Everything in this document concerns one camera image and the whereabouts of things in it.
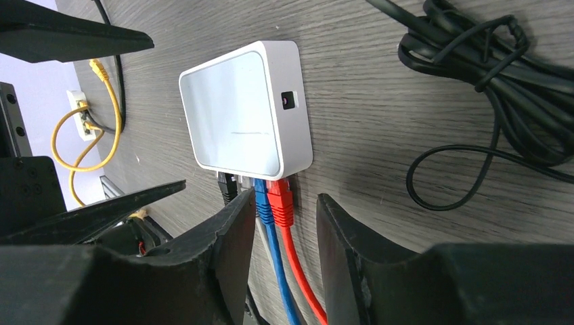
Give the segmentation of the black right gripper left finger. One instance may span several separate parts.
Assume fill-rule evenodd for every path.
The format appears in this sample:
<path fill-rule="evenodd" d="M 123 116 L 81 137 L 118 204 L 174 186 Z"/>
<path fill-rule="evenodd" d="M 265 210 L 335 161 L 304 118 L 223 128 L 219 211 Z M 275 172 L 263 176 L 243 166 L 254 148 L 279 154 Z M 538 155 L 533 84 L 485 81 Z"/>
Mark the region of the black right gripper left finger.
<path fill-rule="evenodd" d="M 248 190 L 142 257 L 1 244 L 1 323 L 241 324 L 254 232 Z"/>

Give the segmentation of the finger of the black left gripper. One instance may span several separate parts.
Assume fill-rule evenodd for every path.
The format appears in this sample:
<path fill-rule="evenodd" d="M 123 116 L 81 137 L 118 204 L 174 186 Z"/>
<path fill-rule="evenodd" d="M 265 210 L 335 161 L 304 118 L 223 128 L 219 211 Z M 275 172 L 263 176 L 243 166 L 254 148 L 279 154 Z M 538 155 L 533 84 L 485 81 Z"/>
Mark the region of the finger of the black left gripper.
<path fill-rule="evenodd" d="M 73 62 L 153 47 L 144 32 L 76 18 L 29 1 L 1 2 L 1 53 L 26 62 Z"/>
<path fill-rule="evenodd" d="M 1 244 L 80 244 L 140 208 L 182 191 L 186 187 L 185 183 L 185 180 L 174 181 L 60 213 L 24 230 L 1 237 Z"/>

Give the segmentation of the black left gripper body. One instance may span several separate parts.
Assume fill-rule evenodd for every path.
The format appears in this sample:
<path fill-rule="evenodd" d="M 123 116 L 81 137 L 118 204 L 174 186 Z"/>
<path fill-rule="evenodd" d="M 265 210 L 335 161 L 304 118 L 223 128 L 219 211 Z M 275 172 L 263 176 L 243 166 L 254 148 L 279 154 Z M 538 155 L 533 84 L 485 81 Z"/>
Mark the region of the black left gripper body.
<path fill-rule="evenodd" d="M 53 160 L 33 156 L 14 86 L 1 83 L 1 235 L 66 211 Z"/>

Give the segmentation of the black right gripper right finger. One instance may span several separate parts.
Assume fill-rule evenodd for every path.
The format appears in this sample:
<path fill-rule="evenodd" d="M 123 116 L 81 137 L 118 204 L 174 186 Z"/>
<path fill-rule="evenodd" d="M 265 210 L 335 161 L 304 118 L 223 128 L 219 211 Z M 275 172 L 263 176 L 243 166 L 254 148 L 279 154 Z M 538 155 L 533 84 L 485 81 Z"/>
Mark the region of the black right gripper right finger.
<path fill-rule="evenodd" d="M 417 253 L 331 196 L 316 205 L 329 324 L 572 324 L 573 247 L 443 243 Z"/>

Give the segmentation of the white network switch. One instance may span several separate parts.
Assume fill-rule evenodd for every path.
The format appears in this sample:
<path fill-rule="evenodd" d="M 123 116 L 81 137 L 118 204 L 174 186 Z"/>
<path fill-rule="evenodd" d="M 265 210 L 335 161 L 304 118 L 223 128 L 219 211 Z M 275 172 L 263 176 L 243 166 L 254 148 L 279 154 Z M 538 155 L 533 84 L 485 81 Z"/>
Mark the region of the white network switch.
<path fill-rule="evenodd" d="M 256 41 L 183 71 L 181 101 L 200 167 L 264 180 L 313 162 L 299 48 Z"/>

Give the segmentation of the black power adapter with cord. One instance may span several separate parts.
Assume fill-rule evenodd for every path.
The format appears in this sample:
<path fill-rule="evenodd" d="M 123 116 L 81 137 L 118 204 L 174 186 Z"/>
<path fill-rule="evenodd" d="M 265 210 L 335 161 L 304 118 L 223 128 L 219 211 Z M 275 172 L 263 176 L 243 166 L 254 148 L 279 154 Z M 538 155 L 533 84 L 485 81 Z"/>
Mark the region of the black power adapter with cord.
<path fill-rule="evenodd" d="M 392 1 L 373 1 L 372 5 L 406 26 L 398 45 L 405 66 L 472 85 L 493 108 L 493 135 L 487 147 L 451 145 L 452 150 L 485 155 L 468 193 L 447 205 L 419 197 L 414 188 L 414 173 L 424 160 L 419 156 L 405 180 L 415 203 L 431 211 L 464 205 L 477 193 L 495 157 L 573 183 L 572 175 L 557 170 L 573 159 L 573 70 L 531 57 L 530 42 L 514 16 L 479 22 L 447 1 L 425 1 L 423 16 Z"/>

